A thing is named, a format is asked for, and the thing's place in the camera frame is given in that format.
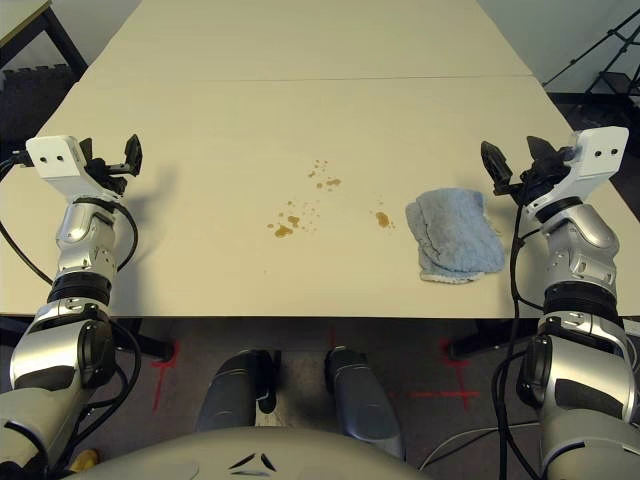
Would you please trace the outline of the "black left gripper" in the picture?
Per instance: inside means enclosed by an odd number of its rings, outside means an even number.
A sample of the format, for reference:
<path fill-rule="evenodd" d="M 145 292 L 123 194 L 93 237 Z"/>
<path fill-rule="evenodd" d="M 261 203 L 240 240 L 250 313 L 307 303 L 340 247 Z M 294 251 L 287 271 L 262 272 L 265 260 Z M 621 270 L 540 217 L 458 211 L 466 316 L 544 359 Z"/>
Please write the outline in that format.
<path fill-rule="evenodd" d="M 141 170 L 143 152 L 140 140 L 133 134 L 125 145 L 125 162 L 107 165 L 101 158 L 93 159 L 92 139 L 85 138 L 79 142 L 80 149 L 87 162 L 86 172 L 103 188 L 123 195 L 127 186 L 124 175 L 138 176 Z"/>

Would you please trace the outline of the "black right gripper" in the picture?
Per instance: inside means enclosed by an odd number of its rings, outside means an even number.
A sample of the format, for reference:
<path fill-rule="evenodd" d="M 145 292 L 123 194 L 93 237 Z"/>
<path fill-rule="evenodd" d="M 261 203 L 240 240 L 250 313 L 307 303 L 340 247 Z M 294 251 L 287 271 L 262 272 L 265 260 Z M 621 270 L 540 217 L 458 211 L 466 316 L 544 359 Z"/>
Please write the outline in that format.
<path fill-rule="evenodd" d="M 570 172 L 566 164 L 570 154 L 556 153 L 545 139 L 527 136 L 529 153 L 534 160 L 531 167 L 520 175 L 521 182 L 510 184 L 513 172 L 502 151 L 488 141 L 482 141 L 480 153 L 485 170 L 493 181 L 495 195 L 509 195 L 517 205 L 529 205 L 549 193 Z"/>

